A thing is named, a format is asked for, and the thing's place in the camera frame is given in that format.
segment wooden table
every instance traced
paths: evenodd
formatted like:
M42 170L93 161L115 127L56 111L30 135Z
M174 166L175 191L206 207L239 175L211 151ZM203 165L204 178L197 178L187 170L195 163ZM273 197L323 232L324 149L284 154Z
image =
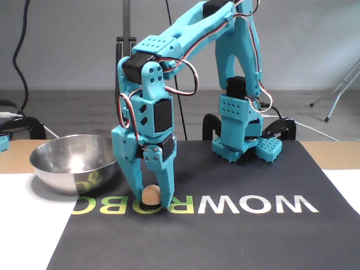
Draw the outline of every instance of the wooden table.
M33 173L31 152L46 140L20 139L0 153L0 173ZM302 142L321 169L360 169L360 142Z

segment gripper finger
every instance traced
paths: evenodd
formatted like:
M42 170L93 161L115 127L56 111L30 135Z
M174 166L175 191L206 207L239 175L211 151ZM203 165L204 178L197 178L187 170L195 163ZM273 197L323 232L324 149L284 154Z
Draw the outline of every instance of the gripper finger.
M140 168L140 159L129 161L126 159L118 159L120 167L132 189L135 197L141 199L143 184L142 184L142 172Z
M173 146L169 152L163 152L158 145L147 145L143 156L149 170L155 172L161 192L161 205L169 208L174 195L174 159L176 157L176 140L172 139Z

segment gray wall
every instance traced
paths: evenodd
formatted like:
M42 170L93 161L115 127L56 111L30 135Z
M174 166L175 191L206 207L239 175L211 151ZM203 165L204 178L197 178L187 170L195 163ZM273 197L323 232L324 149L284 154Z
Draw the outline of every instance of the gray wall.
M22 89L11 59L24 2L0 1L0 89ZM197 1L169 2L175 19ZM265 87L336 86L360 58L359 15L359 0L262 0L255 23ZM132 0L132 35L142 39L167 27L164 0ZM18 64L30 89L113 89L114 40L121 34L121 0L31 0ZM201 88L218 89L214 46L192 62ZM179 77L182 89L192 88L190 72ZM360 79L352 88L360 88Z

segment white lettering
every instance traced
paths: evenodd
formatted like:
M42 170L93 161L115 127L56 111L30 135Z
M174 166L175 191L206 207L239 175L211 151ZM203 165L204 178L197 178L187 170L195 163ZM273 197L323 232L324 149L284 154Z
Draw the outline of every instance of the white lettering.
M261 209L253 209L248 206L248 200L249 199L257 199L260 200L263 203L263 207ZM257 196L257 195L247 195L240 198L239 201L240 206L247 212L253 213L253 214L264 214L271 210L271 203L265 199L264 197Z
M282 203L285 203L294 213L302 213L301 202L313 213L319 213L319 211L313 207L302 195L294 195L294 203L292 205L284 196L276 195L276 212L283 213L284 206Z
M199 211L197 213L198 214L205 214L206 203L209 203L209 205L211 206L211 208L214 210L214 212L216 214L222 214L224 212L225 201L227 202L227 204L229 205L231 211L234 214L240 214L240 212L239 212L239 210L237 210L235 204L232 202L232 200L227 195L220 196L219 206L218 207L215 205L214 201L212 200L212 198L210 196L204 195L201 198Z

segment white paper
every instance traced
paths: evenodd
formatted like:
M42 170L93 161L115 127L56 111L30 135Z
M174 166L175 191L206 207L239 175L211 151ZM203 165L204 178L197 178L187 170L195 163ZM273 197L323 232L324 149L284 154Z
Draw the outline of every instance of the white paper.
M360 215L360 170L323 170L323 172Z
M0 174L0 269L45 270L77 196L47 189L34 174Z

